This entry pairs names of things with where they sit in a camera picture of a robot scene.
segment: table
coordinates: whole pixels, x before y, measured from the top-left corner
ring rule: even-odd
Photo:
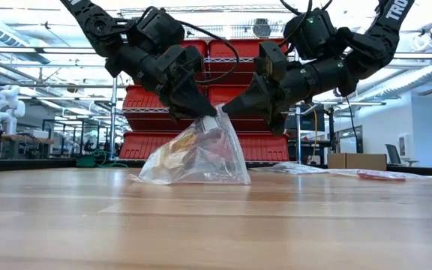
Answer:
[[[42,145],[39,145],[40,152],[43,155],[43,158],[48,158],[50,154],[50,146],[54,143],[54,139],[40,139]],[[18,158],[20,143],[32,141],[31,138],[18,135],[18,134],[2,134],[1,140],[9,142],[9,157],[8,158]]]
[[[0,269],[432,269],[432,181],[153,186],[130,173],[0,172]]]

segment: cardboard box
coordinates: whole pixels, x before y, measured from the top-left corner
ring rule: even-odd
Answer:
[[[385,154],[330,154],[329,169],[365,169],[386,171]]]

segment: wire shelf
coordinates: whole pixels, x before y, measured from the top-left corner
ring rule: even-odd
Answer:
[[[123,113],[169,113],[168,108],[123,108]]]
[[[198,27],[214,35],[229,39],[283,38],[285,26],[280,22],[259,23],[256,20],[240,25],[198,25]],[[186,40],[212,39],[207,34],[187,26],[184,26],[184,30],[186,31]]]
[[[119,15],[123,17],[140,16],[145,7],[122,8]],[[185,7],[165,7],[168,13],[209,13],[209,12],[265,12],[265,13],[291,13],[281,4],[251,4],[251,5],[209,5],[209,6],[185,6]]]
[[[205,63],[236,63],[236,58],[204,58]],[[240,63],[252,63],[253,58],[240,58]]]

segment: red storage bin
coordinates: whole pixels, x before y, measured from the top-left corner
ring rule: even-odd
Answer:
[[[194,119],[181,119],[174,122],[168,118],[128,118],[127,122],[133,131],[178,131],[188,128]]]
[[[204,40],[185,40],[181,43],[181,46],[195,46],[203,57],[208,57],[208,43]]]
[[[268,40],[230,40],[229,42],[234,46],[236,51],[239,54],[239,57],[242,59],[253,59],[260,53],[260,42],[263,41],[272,41],[276,44],[279,44],[283,39],[268,39]],[[220,72],[220,71],[229,71],[234,66],[235,62],[227,62],[227,59],[236,60],[236,56],[234,52],[228,48],[224,42],[219,40],[212,40],[209,42],[209,66],[208,69],[210,72]],[[281,48],[283,52],[287,50],[287,45]],[[240,62],[239,66],[235,69],[235,72],[253,72],[255,70],[254,63],[252,61],[249,62]],[[234,82],[237,80],[237,76],[232,74],[226,80],[230,82]]]
[[[226,104],[244,92],[247,87],[247,85],[210,85],[208,98],[213,106]],[[270,131],[266,121],[259,116],[241,115],[231,118],[231,122],[236,131]]]
[[[288,137],[270,133],[238,133],[246,161],[290,161]]]
[[[123,109],[133,108],[164,108],[164,105],[156,94],[146,91],[141,85],[131,85],[126,88]]]
[[[219,78],[221,75],[225,74],[225,72],[216,71],[216,72],[206,72],[208,76],[208,80],[213,80]],[[223,79],[218,80],[217,84],[220,85],[249,85],[251,84],[251,80],[253,79],[254,72],[253,71],[243,71],[243,72],[233,72],[228,76],[225,76]]]
[[[146,160],[152,152],[176,136],[177,132],[127,132],[119,158]]]
[[[211,105],[226,104],[246,90],[248,85],[210,85],[208,98]]]
[[[206,87],[199,90],[205,95]],[[174,122],[167,112],[131,112],[131,109],[164,109],[156,94],[146,91],[141,85],[126,88],[123,112],[130,127],[135,131],[182,131],[189,127],[193,119],[181,119]]]
[[[267,39],[267,40],[230,40],[231,45],[238,51],[241,58],[254,58],[260,53],[260,42],[273,41],[279,44],[283,39]],[[209,57],[211,58],[235,58],[234,52],[228,48],[224,42],[219,40],[211,40],[209,42]]]
[[[176,137],[177,132],[128,132],[119,158],[145,160],[158,147]],[[267,133],[238,133],[246,161],[289,161],[287,137]]]

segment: ceiling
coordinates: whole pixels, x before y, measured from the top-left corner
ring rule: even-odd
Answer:
[[[136,17],[141,14],[140,11],[130,12],[130,9],[144,9],[149,5],[157,7],[188,7],[199,6],[199,0],[93,0],[97,5],[106,9],[113,16]],[[306,10],[306,1],[287,1],[294,7],[304,11]],[[326,0],[313,1],[314,7],[320,7],[326,3]],[[234,5],[232,0],[207,0],[204,1],[205,8],[214,6],[212,12],[178,12],[171,13],[178,20],[184,20],[198,26],[221,26],[214,28],[219,35],[234,37],[234,32],[227,31],[222,26],[252,25],[256,18],[266,18],[270,24],[284,25],[293,15],[283,9],[278,0],[239,0],[239,7],[221,7],[222,5]],[[351,29],[359,29],[364,32],[374,19],[374,8],[377,6],[377,0],[334,0],[328,9],[331,14],[331,20],[335,26],[349,26]],[[239,9],[246,12],[235,13],[231,10]],[[408,17],[404,21],[401,42],[398,51],[412,52],[415,50],[413,39],[416,37],[422,27],[432,23],[432,0],[417,0]],[[20,40],[25,42],[29,47],[89,47],[76,20],[69,14],[62,3],[58,0],[0,0],[0,26],[9,32],[14,33]],[[44,55],[51,61],[51,65],[75,65],[75,63],[85,63],[87,65],[103,65],[104,59],[97,55]],[[91,83],[111,85],[113,79],[104,68],[60,68],[45,67],[43,70],[37,67],[20,67],[20,65],[33,64],[33,62],[22,61],[11,55],[0,55],[0,62],[13,65],[19,71],[29,74],[33,77],[42,75],[43,78],[50,77],[54,83]],[[380,83],[389,80],[395,75],[401,74],[409,66],[432,65],[430,62],[417,61],[398,61],[401,68],[386,68],[374,76],[361,81],[358,90],[363,92],[368,89],[377,87]],[[120,82],[129,84],[130,78],[122,74]],[[85,89],[82,95],[100,95],[110,97],[112,90],[107,89]],[[125,91],[119,91],[118,97],[123,98]],[[329,92],[317,98],[325,101],[334,99],[335,96]]]

